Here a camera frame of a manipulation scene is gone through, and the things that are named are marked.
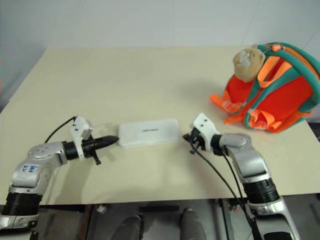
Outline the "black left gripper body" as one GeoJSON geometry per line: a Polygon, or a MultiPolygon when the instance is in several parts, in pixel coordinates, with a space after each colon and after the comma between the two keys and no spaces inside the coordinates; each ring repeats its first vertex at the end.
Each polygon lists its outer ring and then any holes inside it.
{"type": "Polygon", "coordinates": [[[85,158],[93,158],[96,165],[100,165],[101,161],[97,155],[96,149],[98,146],[97,139],[88,139],[82,141],[82,151],[85,158]]]}

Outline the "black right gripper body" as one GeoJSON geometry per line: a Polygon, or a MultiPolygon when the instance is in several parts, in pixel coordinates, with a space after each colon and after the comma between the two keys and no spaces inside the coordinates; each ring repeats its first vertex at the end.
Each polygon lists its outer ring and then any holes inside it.
{"type": "Polygon", "coordinates": [[[206,151],[206,142],[205,139],[201,136],[201,133],[198,129],[193,128],[191,130],[193,140],[193,144],[189,143],[191,145],[191,150],[189,151],[191,154],[195,154],[198,149],[201,149],[202,151],[206,151]]]}

